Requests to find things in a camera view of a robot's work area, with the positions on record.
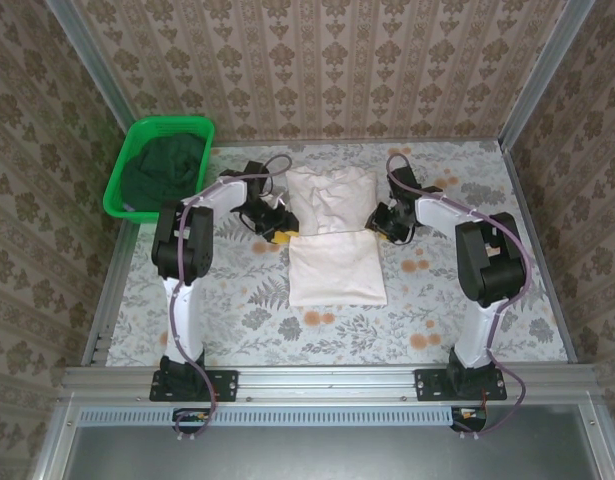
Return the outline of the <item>white t-shirt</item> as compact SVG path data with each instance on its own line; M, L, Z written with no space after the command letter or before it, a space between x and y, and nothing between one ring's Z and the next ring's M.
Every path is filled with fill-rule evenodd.
M377 234L366 222L378 206L377 177L359 167L287 173L299 232L289 242L289 304L383 306L387 303Z

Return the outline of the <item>green plastic basket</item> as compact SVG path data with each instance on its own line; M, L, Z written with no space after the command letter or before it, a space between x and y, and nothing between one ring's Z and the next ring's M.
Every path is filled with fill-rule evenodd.
M211 145L215 133L214 124L203 116L150 116L136 121L129 129L116 164L113 167L107 188L103 196L103 206L108 215L127 219L134 223L155 223L158 221L158 212L128 211L122 203L120 180L125 164L151 139L165 137L179 133L189 133L202 137L206 141L196 191L202 190L203 180L208 164Z

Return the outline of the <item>dark green t-shirt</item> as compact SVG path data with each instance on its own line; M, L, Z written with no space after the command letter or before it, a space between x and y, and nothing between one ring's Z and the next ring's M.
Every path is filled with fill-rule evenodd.
M149 140L123 167L120 191L128 211L158 212L196 191L206 141L179 133Z

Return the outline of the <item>floral patterned table cover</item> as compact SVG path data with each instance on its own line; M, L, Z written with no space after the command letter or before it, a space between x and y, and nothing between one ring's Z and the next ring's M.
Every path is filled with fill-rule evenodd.
M498 142L347 143L214 149L207 182L247 160L286 153L293 166L317 172L356 166L375 172L379 201L388 200L385 162L402 152L423 186L436 185L478 211L514 215L531 251L515 187ZM106 367L158 366L167 343L162 280L151 262L155 225L143 224L134 241ZM217 227L214 259L198 300L211 366L362 365L445 363L462 331L468 301L457 280L455 249L429 229L406 246L380 241L386 306L289 305L288 248L271 245L229 214ZM551 294L532 265L528 293L501 319L493 343L508 362L567 362Z

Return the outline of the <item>grey metal panel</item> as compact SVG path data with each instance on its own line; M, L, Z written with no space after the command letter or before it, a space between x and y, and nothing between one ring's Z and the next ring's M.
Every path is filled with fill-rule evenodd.
M578 412L525 407L499 430L448 427L83 428L65 480L600 480Z

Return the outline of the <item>aluminium side rail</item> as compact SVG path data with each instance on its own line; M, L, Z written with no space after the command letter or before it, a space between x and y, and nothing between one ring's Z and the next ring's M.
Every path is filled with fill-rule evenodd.
M106 365L138 232L137 224L127 220L122 222L82 356L82 366Z
M507 169L510 181L511 181L511 185L514 190L514 194L516 196L516 200L518 202L520 212L523 217L525 228L527 230L527 234L528 234L529 240L532 245L535 264L537 265L539 272L541 274L543 285L546 290L547 298L550 301L552 313L554 314L556 326L558 327L558 332L563 342L564 350L567 354L568 362L577 363L578 362L577 354L576 354L573 342L571 340L571 336L568 331L568 326L564 318L563 311L562 311L560 302L557 297L556 290L554 288L554 285L553 285L553 282L552 282L552 279L549 273L548 265L546 263L546 260L545 260L545 257L544 257L544 254L543 254L543 251L540 245L539 237L535 229L535 225L534 225L534 222L531 216L530 209L525 199L525 195L524 195L522 185L521 185L520 179L518 177L518 173L516 171L516 168L513 162L511 152L509 149L501 149L501 152L502 152L504 164L506 166L506 169Z

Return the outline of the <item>aluminium frame beam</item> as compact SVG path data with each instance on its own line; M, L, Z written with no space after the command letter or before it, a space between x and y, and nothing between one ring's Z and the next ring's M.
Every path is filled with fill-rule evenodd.
M396 366L238 367L237 405L392 406L418 402L421 370L435 364ZM598 403L593 368L583 364L511 363L526 385L522 404ZM66 405L149 406L153 367L74 367L65 372L56 402Z

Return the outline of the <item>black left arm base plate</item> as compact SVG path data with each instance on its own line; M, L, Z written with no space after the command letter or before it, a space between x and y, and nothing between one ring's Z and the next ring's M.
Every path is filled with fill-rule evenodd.
M234 402L238 390L236 370L205 372L218 402ZM195 369L182 373L158 370L149 393L152 402L209 402L210 392L204 377Z

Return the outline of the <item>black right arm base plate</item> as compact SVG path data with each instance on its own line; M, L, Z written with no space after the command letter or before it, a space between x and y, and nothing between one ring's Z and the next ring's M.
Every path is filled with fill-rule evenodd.
M445 369L414 371L416 395L419 401L479 401L506 400L505 381L499 369L476 373L450 372Z

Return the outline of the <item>aluminium frame post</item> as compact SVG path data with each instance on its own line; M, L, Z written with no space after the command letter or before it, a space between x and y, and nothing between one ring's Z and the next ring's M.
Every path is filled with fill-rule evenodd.
M119 0L45 0L98 88L108 109L127 134L136 122L135 108L114 69L111 50L119 46L121 32Z
M503 152L509 151L518 140L594 3L595 0L566 2L498 136Z

